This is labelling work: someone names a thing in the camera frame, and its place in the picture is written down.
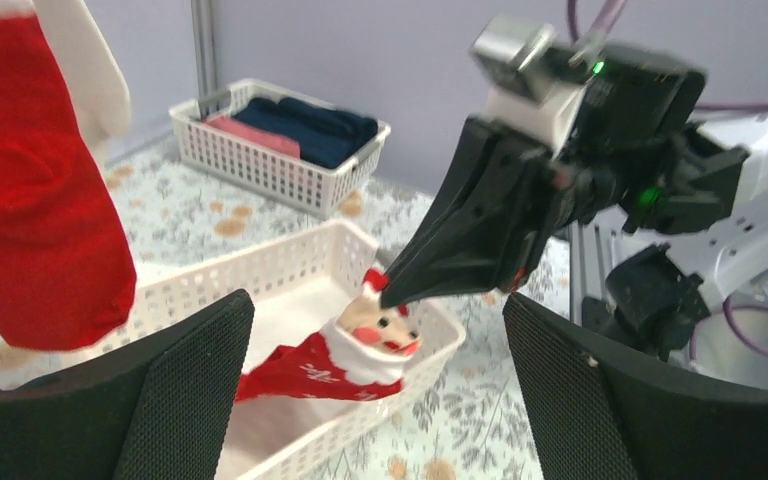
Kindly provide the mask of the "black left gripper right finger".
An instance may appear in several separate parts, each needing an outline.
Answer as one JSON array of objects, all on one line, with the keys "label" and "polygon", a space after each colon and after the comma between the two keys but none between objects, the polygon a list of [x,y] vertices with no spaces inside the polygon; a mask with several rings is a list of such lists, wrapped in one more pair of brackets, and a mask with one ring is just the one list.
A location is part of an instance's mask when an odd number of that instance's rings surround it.
[{"label": "black left gripper right finger", "polygon": [[671,366],[522,294],[503,309],[547,479],[768,479],[768,390]]}]

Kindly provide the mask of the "red snowflake sock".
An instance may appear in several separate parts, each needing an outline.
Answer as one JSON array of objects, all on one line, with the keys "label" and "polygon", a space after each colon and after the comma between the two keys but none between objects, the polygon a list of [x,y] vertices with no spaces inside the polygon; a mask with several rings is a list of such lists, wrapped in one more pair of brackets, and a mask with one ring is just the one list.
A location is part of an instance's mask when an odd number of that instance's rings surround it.
[{"label": "red snowflake sock", "polygon": [[136,273],[33,4],[0,1],[0,335],[67,351],[124,324]]}]

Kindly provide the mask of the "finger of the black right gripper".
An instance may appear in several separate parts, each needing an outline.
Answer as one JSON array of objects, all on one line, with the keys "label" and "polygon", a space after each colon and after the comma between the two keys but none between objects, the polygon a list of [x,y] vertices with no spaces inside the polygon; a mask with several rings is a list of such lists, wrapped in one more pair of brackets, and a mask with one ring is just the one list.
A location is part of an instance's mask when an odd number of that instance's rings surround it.
[{"label": "finger of the black right gripper", "polygon": [[538,265],[570,186],[540,142],[468,117],[431,207],[388,267],[389,308],[427,298],[513,292]]}]

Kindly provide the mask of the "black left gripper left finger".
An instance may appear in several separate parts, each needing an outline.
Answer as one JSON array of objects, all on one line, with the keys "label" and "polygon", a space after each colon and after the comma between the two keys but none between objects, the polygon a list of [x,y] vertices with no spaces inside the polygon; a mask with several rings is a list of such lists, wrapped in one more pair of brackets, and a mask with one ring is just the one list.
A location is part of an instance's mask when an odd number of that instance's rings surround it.
[{"label": "black left gripper left finger", "polygon": [[254,318],[236,290],[92,360],[0,390],[0,479],[210,479]]}]

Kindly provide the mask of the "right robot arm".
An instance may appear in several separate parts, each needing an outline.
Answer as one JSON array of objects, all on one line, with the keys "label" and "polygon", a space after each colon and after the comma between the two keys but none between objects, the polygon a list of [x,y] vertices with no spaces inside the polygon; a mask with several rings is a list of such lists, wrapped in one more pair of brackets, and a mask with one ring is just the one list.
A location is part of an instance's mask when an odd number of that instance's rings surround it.
[{"label": "right robot arm", "polygon": [[768,269],[768,115],[695,121],[702,68],[623,43],[473,55],[492,81],[380,302],[515,290],[566,231],[571,320],[661,358]]}]

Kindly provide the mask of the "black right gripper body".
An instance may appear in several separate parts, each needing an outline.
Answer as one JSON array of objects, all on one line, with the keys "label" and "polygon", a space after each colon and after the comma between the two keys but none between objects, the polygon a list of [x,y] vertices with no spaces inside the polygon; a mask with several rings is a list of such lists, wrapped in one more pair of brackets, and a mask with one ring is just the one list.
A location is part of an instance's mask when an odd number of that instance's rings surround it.
[{"label": "black right gripper body", "polygon": [[551,47],[542,63],[555,77],[585,86],[559,159],[567,180],[547,202],[543,228],[588,223],[614,206],[622,229],[701,232],[733,212],[749,152],[705,137],[689,117],[707,73],[668,53],[609,43],[588,60]]}]

